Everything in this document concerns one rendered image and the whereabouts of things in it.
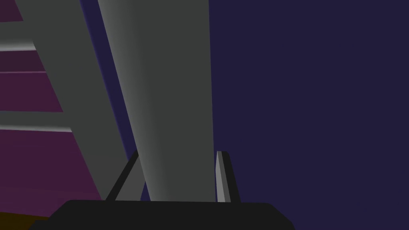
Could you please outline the grey bar handle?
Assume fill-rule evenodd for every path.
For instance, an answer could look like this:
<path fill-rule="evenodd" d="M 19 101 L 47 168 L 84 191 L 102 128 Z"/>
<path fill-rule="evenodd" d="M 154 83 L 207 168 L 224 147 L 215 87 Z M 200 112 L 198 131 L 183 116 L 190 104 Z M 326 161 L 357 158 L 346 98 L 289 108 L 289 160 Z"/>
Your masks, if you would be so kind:
<path fill-rule="evenodd" d="M 208 0 L 98 0 L 152 201 L 214 202 Z"/>

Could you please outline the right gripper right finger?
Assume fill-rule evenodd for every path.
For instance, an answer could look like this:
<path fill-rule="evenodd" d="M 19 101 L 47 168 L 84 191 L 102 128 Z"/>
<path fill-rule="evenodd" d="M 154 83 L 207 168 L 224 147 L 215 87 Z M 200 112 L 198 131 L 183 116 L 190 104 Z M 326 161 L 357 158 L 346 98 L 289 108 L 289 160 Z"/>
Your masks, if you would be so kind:
<path fill-rule="evenodd" d="M 241 198 L 230 155 L 227 151 L 217 151 L 215 177 L 217 201 L 240 203 Z"/>

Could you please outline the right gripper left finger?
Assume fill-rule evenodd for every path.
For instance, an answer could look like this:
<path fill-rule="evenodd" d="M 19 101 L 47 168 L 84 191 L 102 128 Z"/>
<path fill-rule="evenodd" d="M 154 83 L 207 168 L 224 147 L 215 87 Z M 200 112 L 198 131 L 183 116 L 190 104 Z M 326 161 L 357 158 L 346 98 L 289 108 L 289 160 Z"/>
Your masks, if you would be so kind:
<path fill-rule="evenodd" d="M 140 201 L 144 184 L 139 154 L 135 150 L 105 200 Z"/>

